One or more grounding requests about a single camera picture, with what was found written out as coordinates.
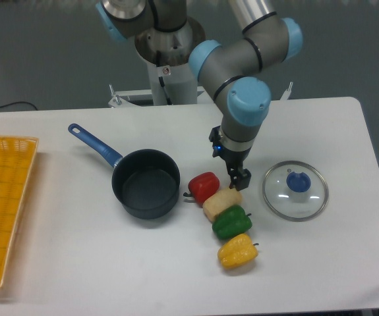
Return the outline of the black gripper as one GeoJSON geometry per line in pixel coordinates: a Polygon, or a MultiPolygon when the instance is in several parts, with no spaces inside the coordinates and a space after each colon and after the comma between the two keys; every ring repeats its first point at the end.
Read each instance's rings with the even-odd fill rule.
{"type": "Polygon", "coordinates": [[[220,157],[227,164],[227,173],[230,177],[229,188],[236,188],[237,191],[248,188],[251,180],[250,171],[235,166],[243,165],[252,148],[252,140],[236,142],[229,138],[221,127],[212,128],[208,138],[212,143],[212,157],[220,157]]]}

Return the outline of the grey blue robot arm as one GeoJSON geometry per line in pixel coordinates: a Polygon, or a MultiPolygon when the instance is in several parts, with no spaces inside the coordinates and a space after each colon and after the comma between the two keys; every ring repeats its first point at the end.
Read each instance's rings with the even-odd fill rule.
{"type": "Polygon", "coordinates": [[[303,34],[278,17],[269,1],[231,1],[242,38],[224,47],[206,39],[186,1],[98,1],[96,9],[116,41],[133,39],[146,63],[155,105],[192,104],[203,87],[223,115],[212,129],[213,154],[226,164],[231,187],[243,190],[243,162],[268,114],[269,87],[257,78],[268,66],[299,53],[303,34]]]}

